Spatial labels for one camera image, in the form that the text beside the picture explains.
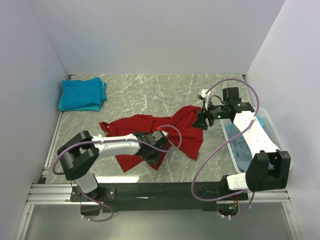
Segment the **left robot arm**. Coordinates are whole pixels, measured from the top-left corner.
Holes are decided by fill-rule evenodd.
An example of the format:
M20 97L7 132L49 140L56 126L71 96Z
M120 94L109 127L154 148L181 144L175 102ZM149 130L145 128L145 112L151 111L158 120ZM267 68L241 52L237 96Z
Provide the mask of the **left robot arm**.
M75 182L88 201L96 200L100 188L90 168L100 158L128 155L156 165L169 143L168 133L156 130L153 133L136 132L124 136L91 136L85 130L75 135L57 151L65 178Z

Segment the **grey blue t shirt in basket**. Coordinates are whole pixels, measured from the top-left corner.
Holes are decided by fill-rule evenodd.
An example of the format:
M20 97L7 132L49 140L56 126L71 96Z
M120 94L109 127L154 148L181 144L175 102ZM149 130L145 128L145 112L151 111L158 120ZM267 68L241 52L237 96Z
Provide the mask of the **grey blue t shirt in basket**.
M231 139L240 133L240 130L233 123L227 125L225 130L228 139ZM238 169L242 173L246 172L251 164L253 156L245 138L241 135L232 140L229 144Z

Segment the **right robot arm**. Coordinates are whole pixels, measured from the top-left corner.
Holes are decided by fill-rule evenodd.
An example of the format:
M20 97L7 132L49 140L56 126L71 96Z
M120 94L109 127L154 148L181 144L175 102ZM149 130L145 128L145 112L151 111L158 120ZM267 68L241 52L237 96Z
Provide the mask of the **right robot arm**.
M194 128L207 130L214 121L228 119L242 133L252 160L243 173L224 176L219 193L230 200L237 191L269 191L286 188L289 178L291 156L275 145L261 126L255 110L249 102L243 102L237 87L222 90L222 104L211 102L210 91L202 89L198 98L203 101Z

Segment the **red t shirt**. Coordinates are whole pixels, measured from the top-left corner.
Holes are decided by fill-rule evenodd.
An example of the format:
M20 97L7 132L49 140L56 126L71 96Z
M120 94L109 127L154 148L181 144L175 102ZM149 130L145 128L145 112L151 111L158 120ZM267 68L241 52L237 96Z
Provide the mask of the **red t shirt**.
M195 161L198 158L204 139L203 130L192 127L200 110L200 107L188 105L179 109L173 116L155 117L152 115L136 114L110 123L100 122L99 126L107 133L106 137L119 137L137 132L151 133L163 125L174 126L180 131L182 136L179 150ZM168 133L169 141L177 147L180 142L178 132L171 127L162 127L162 130ZM172 145L171 143L165 146L165 150L168 150ZM116 155L115 158L124 173L143 162L138 155Z

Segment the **teal t shirt in basket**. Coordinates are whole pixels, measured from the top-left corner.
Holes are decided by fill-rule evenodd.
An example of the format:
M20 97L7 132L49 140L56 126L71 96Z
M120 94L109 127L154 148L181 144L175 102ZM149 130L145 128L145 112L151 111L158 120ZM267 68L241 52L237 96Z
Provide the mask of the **teal t shirt in basket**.
M264 124L263 119L262 119L260 116L257 116L256 118L257 118L257 120L259 121L261 127L264 128L264 127L265 127L265 124Z

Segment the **aluminium frame rail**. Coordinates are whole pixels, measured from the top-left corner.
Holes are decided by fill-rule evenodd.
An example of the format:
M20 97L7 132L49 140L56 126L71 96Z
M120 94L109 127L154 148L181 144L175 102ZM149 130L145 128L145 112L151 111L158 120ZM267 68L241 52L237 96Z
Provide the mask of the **aluminium frame rail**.
M32 184L26 205L80 205L71 202L72 187L69 184ZM286 190L268 190L256 192L253 203L288 203L291 202Z

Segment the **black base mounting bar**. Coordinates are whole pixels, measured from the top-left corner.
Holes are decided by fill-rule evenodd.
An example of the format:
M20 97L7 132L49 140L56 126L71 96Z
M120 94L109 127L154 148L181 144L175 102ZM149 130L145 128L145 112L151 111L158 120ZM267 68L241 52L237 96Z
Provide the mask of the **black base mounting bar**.
M215 199L231 193L226 183L196 182L194 192L199 198ZM217 202L204 202L195 199L191 193L191 182L167 183L99 183L96 190L88 194L119 211L157 210L203 210L217 211ZM71 191L72 203L89 203L79 187Z

